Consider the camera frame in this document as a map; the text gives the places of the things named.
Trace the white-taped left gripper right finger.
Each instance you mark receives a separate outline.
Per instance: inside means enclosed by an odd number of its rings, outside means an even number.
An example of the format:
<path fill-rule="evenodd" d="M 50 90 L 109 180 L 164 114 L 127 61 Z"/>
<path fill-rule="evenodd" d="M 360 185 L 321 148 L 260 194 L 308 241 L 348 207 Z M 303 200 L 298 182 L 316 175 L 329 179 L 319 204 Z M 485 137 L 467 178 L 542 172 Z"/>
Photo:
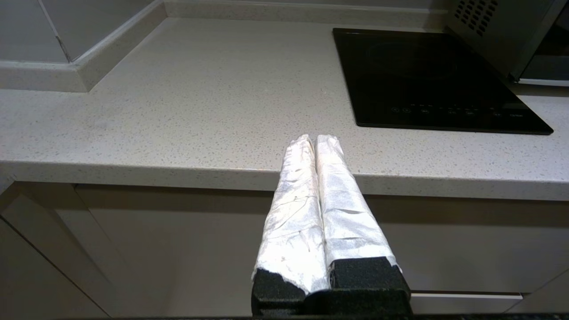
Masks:
<path fill-rule="evenodd" d="M 339 138 L 316 140 L 326 290 L 402 290 L 409 286 L 345 162 Z"/>

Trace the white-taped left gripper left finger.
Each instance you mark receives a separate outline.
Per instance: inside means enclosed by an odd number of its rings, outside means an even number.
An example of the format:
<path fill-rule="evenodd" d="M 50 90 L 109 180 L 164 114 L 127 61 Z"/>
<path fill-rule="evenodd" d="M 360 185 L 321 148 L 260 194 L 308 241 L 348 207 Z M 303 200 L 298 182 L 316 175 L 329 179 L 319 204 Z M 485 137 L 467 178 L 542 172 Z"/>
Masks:
<path fill-rule="evenodd" d="M 301 304 L 329 289 L 315 151 L 305 134 L 287 146 L 252 274 L 257 304 Z"/>

